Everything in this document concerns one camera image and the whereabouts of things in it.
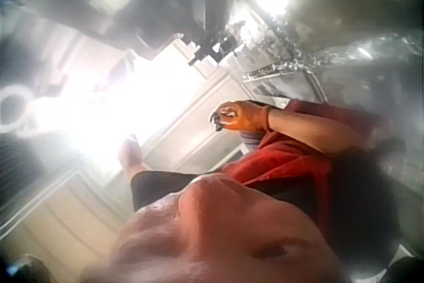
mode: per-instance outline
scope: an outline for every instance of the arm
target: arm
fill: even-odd
[[[118,159],[125,175],[130,180],[135,211],[172,192],[181,191],[197,177],[197,175],[149,170],[143,164],[140,145],[134,135],[124,141]]]
[[[213,120],[232,131],[276,131],[326,155],[349,148],[366,149],[366,141],[350,127],[322,117],[304,115],[249,101],[227,102],[213,114]]]
[[[326,155],[339,154],[349,148],[367,149],[366,141],[357,132],[331,119],[271,109],[268,124],[273,131]]]

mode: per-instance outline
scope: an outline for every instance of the orange glove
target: orange glove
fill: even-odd
[[[249,101],[226,102],[212,114],[210,121],[231,131],[270,131],[268,114],[270,106],[259,106]]]

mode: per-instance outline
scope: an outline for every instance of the person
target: person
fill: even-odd
[[[136,213],[81,282],[346,282],[387,267],[396,210],[360,129],[251,101],[213,118],[256,149],[204,176],[147,171],[124,143]]]

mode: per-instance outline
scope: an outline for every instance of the fingers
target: fingers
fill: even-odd
[[[217,132],[225,129],[232,129],[235,119],[240,114],[240,107],[237,102],[226,102],[218,106],[209,118],[209,122],[215,124]]]

